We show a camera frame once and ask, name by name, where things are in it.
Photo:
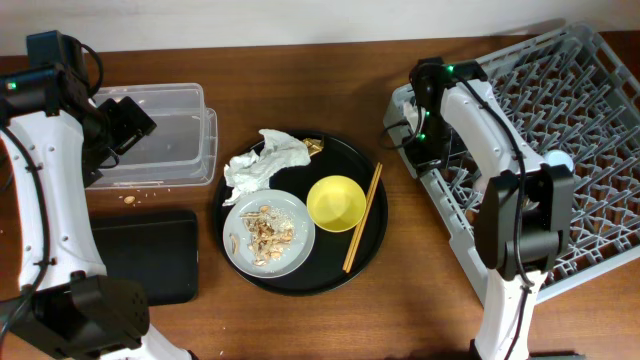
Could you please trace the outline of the yellow bowl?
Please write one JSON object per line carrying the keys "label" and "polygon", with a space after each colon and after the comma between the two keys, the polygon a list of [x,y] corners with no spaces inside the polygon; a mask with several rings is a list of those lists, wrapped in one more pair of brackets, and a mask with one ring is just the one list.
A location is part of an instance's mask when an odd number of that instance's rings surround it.
{"label": "yellow bowl", "polygon": [[306,207],[313,222],[333,233],[354,228],[365,212],[366,195],[351,178],[332,175],[317,181],[309,190]]}

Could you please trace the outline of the light blue cup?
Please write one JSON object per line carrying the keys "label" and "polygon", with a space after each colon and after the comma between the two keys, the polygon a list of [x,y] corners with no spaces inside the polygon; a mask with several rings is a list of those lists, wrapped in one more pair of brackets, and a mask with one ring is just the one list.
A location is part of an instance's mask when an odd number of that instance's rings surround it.
{"label": "light blue cup", "polygon": [[562,150],[558,150],[558,149],[550,150],[543,155],[543,158],[545,159],[545,162],[549,166],[554,167],[554,166],[564,165],[571,172],[573,172],[575,169],[575,165],[572,157],[568,153]]}

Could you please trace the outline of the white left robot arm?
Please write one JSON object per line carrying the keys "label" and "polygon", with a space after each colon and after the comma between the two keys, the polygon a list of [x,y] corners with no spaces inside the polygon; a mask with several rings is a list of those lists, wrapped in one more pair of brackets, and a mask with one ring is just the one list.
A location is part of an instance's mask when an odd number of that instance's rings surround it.
{"label": "white left robot arm", "polygon": [[2,331],[55,359],[188,359],[150,322],[142,286],[108,275],[85,190],[102,164],[149,135],[130,98],[96,104],[92,50],[58,31],[29,35],[29,66],[1,79],[1,139],[11,161],[22,236],[20,294]]}

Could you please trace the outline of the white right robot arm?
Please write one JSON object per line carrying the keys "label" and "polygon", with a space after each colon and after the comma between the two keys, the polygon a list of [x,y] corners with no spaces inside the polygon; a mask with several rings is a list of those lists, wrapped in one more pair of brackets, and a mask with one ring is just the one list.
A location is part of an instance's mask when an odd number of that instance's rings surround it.
{"label": "white right robot arm", "polygon": [[442,169],[466,150],[480,172],[475,250],[488,270],[484,314],[470,343],[475,359],[527,359],[537,295],[567,249],[573,171],[552,164],[520,136],[475,61],[421,59],[409,73],[404,111],[415,127],[404,150],[418,173]]}

